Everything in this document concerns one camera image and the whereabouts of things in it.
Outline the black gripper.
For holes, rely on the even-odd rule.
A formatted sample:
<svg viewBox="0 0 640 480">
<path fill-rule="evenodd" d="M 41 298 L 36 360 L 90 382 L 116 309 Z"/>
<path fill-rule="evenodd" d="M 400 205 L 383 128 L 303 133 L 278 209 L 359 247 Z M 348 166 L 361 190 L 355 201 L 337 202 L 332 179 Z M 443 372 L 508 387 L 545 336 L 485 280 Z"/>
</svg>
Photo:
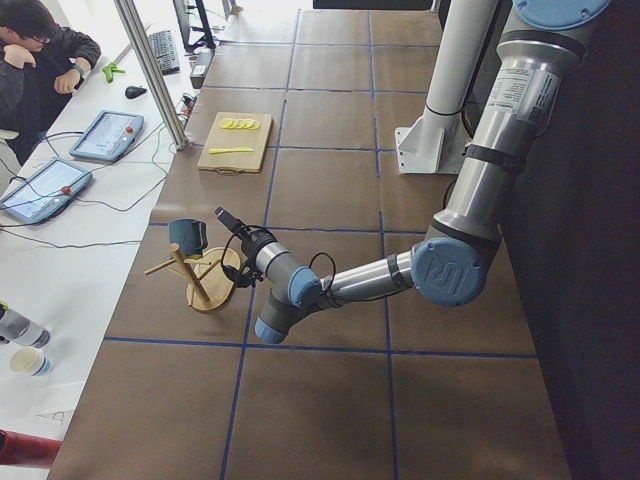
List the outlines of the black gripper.
<svg viewBox="0 0 640 480">
<path fill-rule="evenodd" d="M 260 245 L 260 227 L 246 225 L 222 207 L 215 209 L 217 219 L 241 242 L 242 250 L 256 250 Z"/>
</svg>

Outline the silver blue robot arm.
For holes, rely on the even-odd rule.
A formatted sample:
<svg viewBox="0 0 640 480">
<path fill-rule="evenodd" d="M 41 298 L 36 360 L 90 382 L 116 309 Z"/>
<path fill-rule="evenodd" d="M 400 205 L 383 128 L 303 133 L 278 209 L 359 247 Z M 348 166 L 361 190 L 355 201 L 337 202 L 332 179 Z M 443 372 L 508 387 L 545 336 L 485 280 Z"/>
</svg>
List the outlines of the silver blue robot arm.
<svg viewBox="0 0 640 480">
<path fill-rule="evenodd" d="M 476 298 L 502 240 L 499 225 L 515 179 L 605 9 L 603 1 L 512 3 L 497 44 L 501 65 L 451 196 L 410 250 L 321 278 L 269 230 L 218 209 L 218 220 L 241 242 L 250 279 L 271 283 L 256 335 L 278 344 L 312 313 L 411 288 L 447 307 Z"/>
</svg>

